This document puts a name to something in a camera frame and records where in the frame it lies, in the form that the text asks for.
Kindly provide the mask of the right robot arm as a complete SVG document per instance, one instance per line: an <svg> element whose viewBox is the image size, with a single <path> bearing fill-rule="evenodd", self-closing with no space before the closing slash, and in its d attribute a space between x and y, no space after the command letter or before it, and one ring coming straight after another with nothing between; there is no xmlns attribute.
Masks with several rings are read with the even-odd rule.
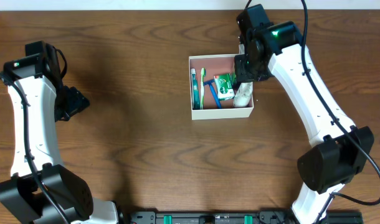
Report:
<svg viewBox="0 0 380 224"><path fill-rule="evenodd" d="M275 77L299 114L311 146L297 160L303 185L285 222L350 223L349 215L330 218L327 209L372 160L372 131L367 126L358 128L338 106L293 22L238 19L237 23L244 47L234 61L237 81L244 84Z"/></svg>

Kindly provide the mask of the red teal toothpaste tube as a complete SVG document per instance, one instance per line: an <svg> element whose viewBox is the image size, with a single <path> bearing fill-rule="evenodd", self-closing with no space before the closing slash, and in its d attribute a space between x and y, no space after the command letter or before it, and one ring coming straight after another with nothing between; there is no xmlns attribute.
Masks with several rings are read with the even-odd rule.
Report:
<svg viewBox="0 0 380 224"><path fill-rule="evenodd" d="M193 108L195 110L200 109L200 98L199 98L199 87L197 82L197 75L196 75L196 69L192 68L190 70L191 77L192 77L192 102L193 102Z"/></svg>

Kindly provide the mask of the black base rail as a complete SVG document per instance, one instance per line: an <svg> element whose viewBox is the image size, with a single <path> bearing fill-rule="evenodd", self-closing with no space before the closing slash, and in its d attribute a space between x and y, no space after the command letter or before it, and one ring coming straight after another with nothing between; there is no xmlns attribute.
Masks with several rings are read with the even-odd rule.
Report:
<svg viewBox="0 0 380 224"><path fill-rule="evenodd" d="M287 210L264 210L256 213L160 213L136 212L134 224L286 224L298 223ZM360 212L328 212L321 224L363 224Z"/></svg>

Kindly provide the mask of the green white toothbrush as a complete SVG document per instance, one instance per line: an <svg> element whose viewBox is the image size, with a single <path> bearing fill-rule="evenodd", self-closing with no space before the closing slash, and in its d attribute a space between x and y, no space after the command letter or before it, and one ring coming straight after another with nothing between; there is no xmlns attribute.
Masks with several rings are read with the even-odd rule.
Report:
<svg viewBox="0 0 380 224"><path fill-rule="evenodd" d="M204 89L204 79L205 79L205 76L206 76L206 69L204 67L201 68L201 90L200 90L200 109L203 110L204 109L204 93L205 93L205 89Z"/></svg>

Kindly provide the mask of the green soap bar pack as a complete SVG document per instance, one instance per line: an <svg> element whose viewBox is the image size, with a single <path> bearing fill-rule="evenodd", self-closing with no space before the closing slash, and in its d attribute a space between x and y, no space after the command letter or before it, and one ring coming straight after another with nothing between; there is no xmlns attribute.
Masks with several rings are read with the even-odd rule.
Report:
<svg viewBox="0 0 380 224"><path fill-rule="evenodd" d="M235 97L233 82L230 73L215 75L214 82L217 88L217 97L219 100L230 100Z"/></svg>

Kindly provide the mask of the white leaf-print lotion tube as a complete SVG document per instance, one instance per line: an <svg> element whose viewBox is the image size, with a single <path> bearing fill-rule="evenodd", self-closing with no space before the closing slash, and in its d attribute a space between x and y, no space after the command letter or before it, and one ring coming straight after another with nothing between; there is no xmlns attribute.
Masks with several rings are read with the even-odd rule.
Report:
<svg viewBox="0 0 380 224"><path fill-rule="evenodd" d="M251 96L253 92L253 83L241 83L239 89L237 90L233 105L234 108L245 108L250 102Z"/></svg>

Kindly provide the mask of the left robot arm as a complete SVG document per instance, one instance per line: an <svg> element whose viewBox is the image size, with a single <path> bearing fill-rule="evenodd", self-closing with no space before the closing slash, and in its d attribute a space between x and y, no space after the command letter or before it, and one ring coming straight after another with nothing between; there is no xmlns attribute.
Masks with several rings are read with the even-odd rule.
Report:
<svg viewBox="0 0 380 224"><path fill-rule="evenodd" d="M0 202L21 223L118 223L116 205L94 198L62 162L55 129L59 73L56 59L45 53L4 65L0 76L13 104L16 146Z"/></svg>

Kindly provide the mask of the clear foam pump bottle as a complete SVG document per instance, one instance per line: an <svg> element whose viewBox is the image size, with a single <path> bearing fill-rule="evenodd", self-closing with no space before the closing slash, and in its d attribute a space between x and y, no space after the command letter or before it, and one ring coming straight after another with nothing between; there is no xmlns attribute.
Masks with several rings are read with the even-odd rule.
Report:
<svg viewBox="0 0 380 224"><path fill-rule="evenodd" d="M239 55L245 54L245 48L243 44L239 44Z"/></svg>

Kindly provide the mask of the blue disposable razor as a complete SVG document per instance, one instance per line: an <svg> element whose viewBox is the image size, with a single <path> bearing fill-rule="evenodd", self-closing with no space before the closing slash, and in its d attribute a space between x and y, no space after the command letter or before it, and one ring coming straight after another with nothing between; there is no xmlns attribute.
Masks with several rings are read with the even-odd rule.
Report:
<svg viewBox="0 0 380 224"><path fill-rule="evenodd" d="M213 83L214 83L214 80L204 81L204 86L208 86L209 87L209 89L210 89L210 91L212 93L212 97L213 97L213 99L214 99L214 101L216 103L217 108L221 109L222 105L221 105L220 100L219 100L219 98L217 96L217 93L216 93L216 90L214 88Z"/></svg>

